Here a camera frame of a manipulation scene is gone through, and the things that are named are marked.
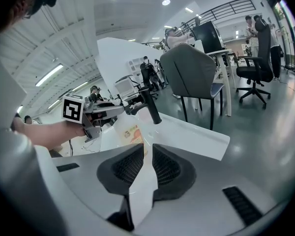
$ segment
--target gray floor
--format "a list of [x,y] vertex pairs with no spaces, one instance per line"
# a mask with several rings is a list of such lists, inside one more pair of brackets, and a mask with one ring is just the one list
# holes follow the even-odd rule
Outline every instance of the gray floor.
[[[246,79],[235,78],[237,87],[251,87]],[[277,202],[289,198],[295,189],[295,76],[281,73],[281,82],[264,83],[262,88],[271,93],[266,110],[256,95],[248,96],[243,104],[231,88],[232,116],[219,115],[219,96],[215,99],[213,130],[231,137],[222,159],[246,176]],[[170,87],[159,92],[156,106],[159,112],[184,120],[181,101],[175,99]],[[202,100],[203,111],[195,110],[193,101],[185,98],[188,122],[209,129],[210,101]]]

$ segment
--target white table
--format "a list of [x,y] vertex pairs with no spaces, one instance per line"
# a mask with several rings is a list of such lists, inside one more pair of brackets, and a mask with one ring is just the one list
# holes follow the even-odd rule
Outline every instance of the white table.
[[[214,77],[214,82],[216,83],[223,83],[225,85],[225,91],[226,91],[226,100],[227,100],[227,116],[232,116],[232,100],[231,100],[231,88],[230,88],[230,82],[228,80],[227,77],[227,71],[226,71],[226,66],[224,64],[222,55],[226,54],[226,60],[227,60],[227,65],[228,67],[231,69],[230,71],[230,75],[233,78],[233,82],[234,82],[234,88],[236,88],[235,85],[235,78],[234,78],[234,72],[231,66],[231,62],[230,62],[230,58],[228,56],[228,53],[233,52],[231,49],[226,49],[226,50],[221,50],[221,51],[216,51],[216,52],[212,52],[212,53],[207,53],[209,56],[216,56],[219,64],[220,64],[220,69],[217,71],[217,73],[215,74]],[[222,73],[223,75],[223,79],[217,79],[217,77],[219,76],[219,74]]]

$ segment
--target gray chair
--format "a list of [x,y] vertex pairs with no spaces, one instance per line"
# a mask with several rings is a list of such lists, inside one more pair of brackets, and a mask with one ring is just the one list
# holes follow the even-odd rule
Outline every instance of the gray chair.
[[214,60],[196,48],[182,44],[163,54],[160,61],[166,72],[173,93],[181,96],[186,122],[188,122],[188,118],[183,97],[199,99],[201,111],[201,99],[211,100],[210,130],[212,130],[214,121],[214,98],[220,93],[220,115],[222,115],[222,88],[224,86],[222,83],[213,83],[216,70]]

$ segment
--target fluorescent light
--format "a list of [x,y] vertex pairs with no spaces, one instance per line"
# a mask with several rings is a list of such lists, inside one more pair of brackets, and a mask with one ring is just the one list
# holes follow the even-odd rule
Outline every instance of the fluorescent light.
[[19,106],[17,113],[19,113],[21,111],[21,109],[23,108],[23,105]]
[[188,7],[185,8],[185,10],[189,11],[189,12],[193,12],[193,10],[189,9]]
[[48,109],[52,108],[52,107],[53,107],[54,105],[56,105],[59,101],[60,101],[60,100],[56,100],[53,104],[50,105],[50,107],[49,107]]
[[53,70],[51,70],[47,75],[45,75],[42,79],[40,79],[35,86],[39,87],[41,86],[49,77],[51,77],[54,73],[59,71],[61,68],[63,68],[63,65],[56,66]]
[[80,84],[78,87],[74,88],[72,91],[76,91],[79,88],[83,87],[84,85],[86,85],[88,83],[88,81],[84,82],[83,84]]
[[170,4],[170,3],[171,3],[170,0],[164,0],[164,1],[162,2],[162,5],[168,5],[168,4]]

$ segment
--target cable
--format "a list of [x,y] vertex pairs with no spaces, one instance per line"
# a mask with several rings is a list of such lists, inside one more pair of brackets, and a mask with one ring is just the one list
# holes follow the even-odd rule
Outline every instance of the cable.
[[73,156],[73,147],[71,144],[71,139],[69,140],[69,144],[70,144],[70,156]]
[[[288,83],[285,83],[285,82],[281,82],[281,81],[279,81],[279,83],[282,83],[282,84],[287,84],[288,85]],[[287,86],[288,88],[290,88],[290,89],[292,89],[294,92],[295,92],[295,90],[293,89],[293,88],[291,88],[290,86]]]
[[94,143],[96,140],[97,140],[97,139],[94,139],[93,142],[92,142],[89,146],[84,147],[84,149],[85,149],[86,151],[89,151],[89,152],[92,152],[92,153],[96,153],[95,151],[92,151],[92,150],[89,150],[89,149],[88,149],[89,147],[91,147],[91,146],[93,145],[93,143]]

